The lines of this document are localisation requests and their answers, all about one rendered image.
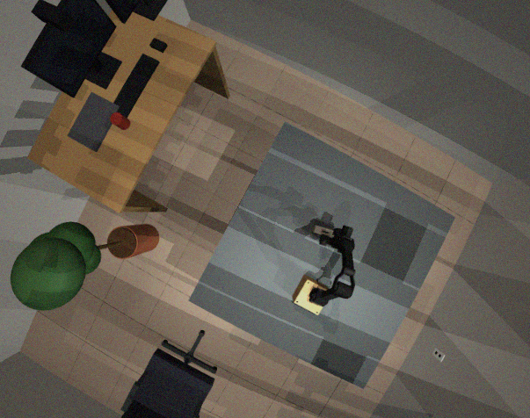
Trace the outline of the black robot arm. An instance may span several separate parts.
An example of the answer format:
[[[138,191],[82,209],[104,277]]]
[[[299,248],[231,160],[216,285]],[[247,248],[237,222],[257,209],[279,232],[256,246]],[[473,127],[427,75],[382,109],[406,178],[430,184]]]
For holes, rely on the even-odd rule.
[[[325,306],[328,304],[328,301],[330,299],[335,299],[337,297],[341,297],[344,299],[349,299],[352,296],[355,283],[354,283],[354,275],[356,270],[354,269],[353,265],[353,258],[352,258],[352,251],[354,250],[354,239],[350,238],[352,235],[352,228],[343,226],[342,229],[335,228],[333,230],[333,234],[335,235],[333,239],[338,239],[335,243],[336,247],[338,248],[338,252],[342,253],[342,270],[341,272],[334,278],[332,286],[329,290],[323,290],[317,287],[312,288],[310,294],[309,294],[309,302],[317,304],[319,306]],[[351,285],[347,285],[345,283],[342,283],[338,281],[338,279],[343,275],[346,274],[347,276],[350,276],[351,279]]]

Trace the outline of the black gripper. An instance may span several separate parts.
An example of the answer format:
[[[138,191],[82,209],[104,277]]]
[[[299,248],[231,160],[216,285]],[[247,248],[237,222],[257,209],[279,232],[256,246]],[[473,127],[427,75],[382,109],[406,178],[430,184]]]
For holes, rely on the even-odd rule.
[[[331,245],[333,248],[337,249],[335,243],[336,243],[336,241],[338,239],[337,238],[333,239],[333,241],[328,241],[328,239],[329,239],[329,236],[322,234],[321,239],[319,241],[319,245],[322,245],[322,246],[325,246],[325,247],[326,247],[326,245]]]

